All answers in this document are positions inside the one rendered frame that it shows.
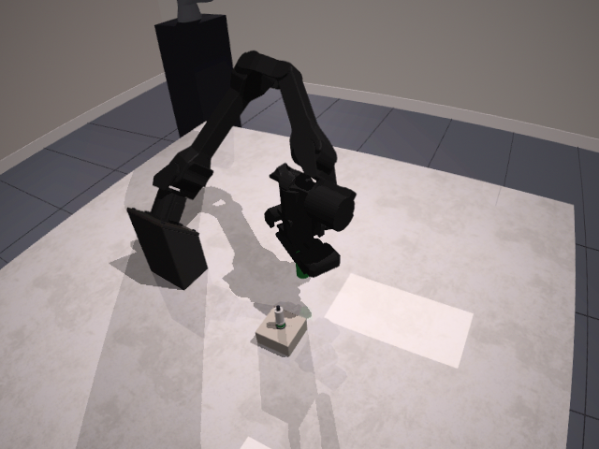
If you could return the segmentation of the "beige square block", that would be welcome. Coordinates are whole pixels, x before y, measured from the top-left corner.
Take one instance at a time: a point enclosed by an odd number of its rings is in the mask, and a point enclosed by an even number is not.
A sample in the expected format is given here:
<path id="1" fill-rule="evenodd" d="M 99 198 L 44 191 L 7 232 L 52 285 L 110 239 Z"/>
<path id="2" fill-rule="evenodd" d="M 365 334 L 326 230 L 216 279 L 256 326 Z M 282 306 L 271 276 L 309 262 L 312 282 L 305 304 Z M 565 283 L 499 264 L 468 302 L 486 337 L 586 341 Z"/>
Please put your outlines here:
<path id="1" fill-rule="evenodd" d="M 290 356 L 307 330 L 307 319 L 283 310 L 285 327 L 275 324 L 274 306 L 256 331 L 257 343 Z"/>

